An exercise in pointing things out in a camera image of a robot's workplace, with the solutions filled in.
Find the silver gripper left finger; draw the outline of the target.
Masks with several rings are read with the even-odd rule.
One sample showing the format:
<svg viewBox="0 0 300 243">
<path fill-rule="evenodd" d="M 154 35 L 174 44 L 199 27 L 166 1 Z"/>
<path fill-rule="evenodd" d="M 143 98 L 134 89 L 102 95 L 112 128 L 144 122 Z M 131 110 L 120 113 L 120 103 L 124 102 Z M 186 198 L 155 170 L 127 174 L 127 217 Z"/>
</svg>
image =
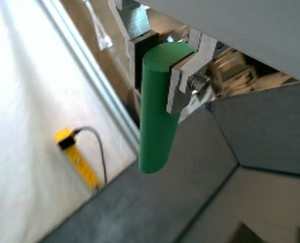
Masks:
<svg viewBox="0 0 300 243">
<path fill-rule="evenodd" d="M 159 44 L 159 33 L 150 27 L 144 6 L 135 0 L 108 0 L 114 20 L 123 35 L 134 88 L 140 90 L 142 58 Z"/>
</svg>

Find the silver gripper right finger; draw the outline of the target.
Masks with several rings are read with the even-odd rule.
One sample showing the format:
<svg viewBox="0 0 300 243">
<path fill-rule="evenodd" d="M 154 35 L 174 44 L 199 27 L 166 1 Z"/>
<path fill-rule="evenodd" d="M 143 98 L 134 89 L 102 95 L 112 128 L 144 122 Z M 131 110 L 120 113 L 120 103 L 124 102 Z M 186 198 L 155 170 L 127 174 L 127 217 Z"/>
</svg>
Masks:
<svg viewBox="0 0 300 243">
<path fill-rule="evenodd" d="M 188 104 L 194 90 L 190 84 L 191 77 L 211 60 L 217 41 L 192 28 L 188 33 L 187 44 L 194 48 L 194 52 L 171 67 L 170 71 L 166 112 L 171 115 L 179 114 Z"/>
</svg>

